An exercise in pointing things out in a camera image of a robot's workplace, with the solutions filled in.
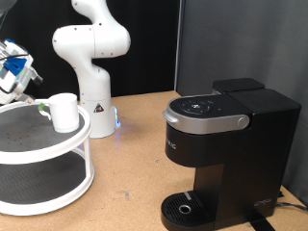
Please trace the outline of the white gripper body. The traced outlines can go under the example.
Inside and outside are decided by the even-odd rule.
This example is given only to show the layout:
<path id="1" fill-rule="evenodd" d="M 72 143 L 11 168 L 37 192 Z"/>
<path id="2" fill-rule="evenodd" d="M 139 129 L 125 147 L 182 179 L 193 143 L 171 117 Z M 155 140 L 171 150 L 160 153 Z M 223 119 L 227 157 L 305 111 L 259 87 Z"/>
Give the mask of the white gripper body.
<path id="1" fill-rule="evenodd" d="M 15 76 L 2 67 L 0 70 L 0 104 L 5 105 L 14 101 L 19 92 L 24 93 L 29 81 L 30 78 L 26 75 L 19 73 Z"/>

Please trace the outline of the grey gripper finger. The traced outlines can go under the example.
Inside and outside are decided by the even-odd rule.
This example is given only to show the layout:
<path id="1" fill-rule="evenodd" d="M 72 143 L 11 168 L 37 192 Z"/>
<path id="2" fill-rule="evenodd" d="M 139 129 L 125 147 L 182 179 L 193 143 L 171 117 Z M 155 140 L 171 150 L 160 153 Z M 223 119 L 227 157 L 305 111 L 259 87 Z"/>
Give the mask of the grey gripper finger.
<path id="1" fill-rule="evenodd" d="M 35 102 L 35 98 L 31 95 L 25 93 L 18 93 L 14 98 L 16 101 L 25 102 L 26 104 L 33 104 Z"/>
<path id="2" fill-rule="evenodd" d="M 35 71 L 31 72 L 30 78 L 32 79 L 33 83 L 37 86 L 41 85 L 43 82 L 43 79 Z"/>

